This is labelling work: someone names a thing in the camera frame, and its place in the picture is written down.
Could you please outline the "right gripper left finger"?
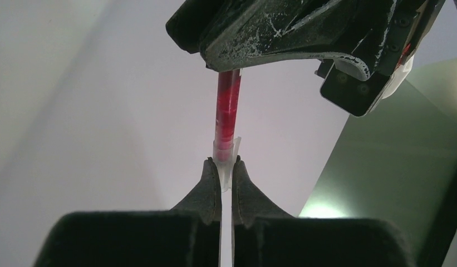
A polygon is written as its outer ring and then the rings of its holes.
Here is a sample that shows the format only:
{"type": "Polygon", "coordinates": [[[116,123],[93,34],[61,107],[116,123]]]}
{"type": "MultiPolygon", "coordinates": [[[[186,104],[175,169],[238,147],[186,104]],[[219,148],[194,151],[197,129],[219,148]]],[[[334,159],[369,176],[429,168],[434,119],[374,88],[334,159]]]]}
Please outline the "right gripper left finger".
{"type": "Polygon", "coordinates": [[[49,232],[35,266],[219,266],[221,185],[212,158],[174,207],[77,211],[49,232]]]}

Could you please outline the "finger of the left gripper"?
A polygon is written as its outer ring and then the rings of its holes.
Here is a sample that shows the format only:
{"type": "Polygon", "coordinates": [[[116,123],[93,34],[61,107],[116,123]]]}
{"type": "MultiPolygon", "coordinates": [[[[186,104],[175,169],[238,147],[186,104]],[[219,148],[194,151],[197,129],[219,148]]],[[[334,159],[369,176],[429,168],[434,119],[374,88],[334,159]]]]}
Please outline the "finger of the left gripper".
{"type": "Polygon", "coordinates": [[[227,1],[199,51],[217,72],[328,59],[365,81],[379,65],[396,8],[396,1],[227,1]]]}
{"type": "Polygon", "coordinates": [[[180,49],[200,54],[320,53],[324,1],[185,1],[166,32],[180,49]]]}

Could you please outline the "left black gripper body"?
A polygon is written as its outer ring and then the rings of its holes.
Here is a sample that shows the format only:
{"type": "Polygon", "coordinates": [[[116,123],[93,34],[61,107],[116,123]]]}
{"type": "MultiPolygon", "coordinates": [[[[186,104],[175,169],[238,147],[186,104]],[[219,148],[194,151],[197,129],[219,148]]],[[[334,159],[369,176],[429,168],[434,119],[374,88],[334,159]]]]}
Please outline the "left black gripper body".
{"type": "Polygon", "coordinates": [[[444,1],[368,1],[368,77],[391,76],[429,32],[444,1]]]}

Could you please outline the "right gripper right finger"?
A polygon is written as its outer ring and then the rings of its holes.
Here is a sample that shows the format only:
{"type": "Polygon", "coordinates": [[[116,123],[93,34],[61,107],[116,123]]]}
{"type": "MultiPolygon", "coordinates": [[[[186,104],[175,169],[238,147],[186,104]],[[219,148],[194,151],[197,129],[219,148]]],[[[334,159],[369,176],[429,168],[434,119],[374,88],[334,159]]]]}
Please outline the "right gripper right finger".
{"type": "Polygon", "coordinates": [[[407,242],[377,219],[298,218],[277,206],[237,158],[232,177],[234,266],[415,266],[407,242]]]}

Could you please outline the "red gel pen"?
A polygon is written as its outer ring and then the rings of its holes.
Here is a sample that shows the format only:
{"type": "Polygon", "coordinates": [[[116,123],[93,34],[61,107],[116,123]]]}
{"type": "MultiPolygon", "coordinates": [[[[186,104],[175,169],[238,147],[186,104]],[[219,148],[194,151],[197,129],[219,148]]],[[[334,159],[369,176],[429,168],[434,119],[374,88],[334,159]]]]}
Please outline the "red gel pen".
{"type": "Polygon", "coordinates": [[[220,162],[232,158],[240,82],[240,69],[218,73],[214,158],[220,162]]]}

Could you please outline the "clear pen cap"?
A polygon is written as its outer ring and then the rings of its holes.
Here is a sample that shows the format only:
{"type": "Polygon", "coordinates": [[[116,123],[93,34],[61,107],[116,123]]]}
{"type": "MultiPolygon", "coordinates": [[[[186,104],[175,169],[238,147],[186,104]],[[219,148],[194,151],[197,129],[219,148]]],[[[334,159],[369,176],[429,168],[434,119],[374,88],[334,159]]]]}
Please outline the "clear pen cap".
{"type": "Polygon", "coordinates": [[[232,188],[232,172],[240,147],[241,137],[228,142],[228,147],[222,148],[222,143],[213,141],[213,161],[217,167],[221,191],[232,188]]]}

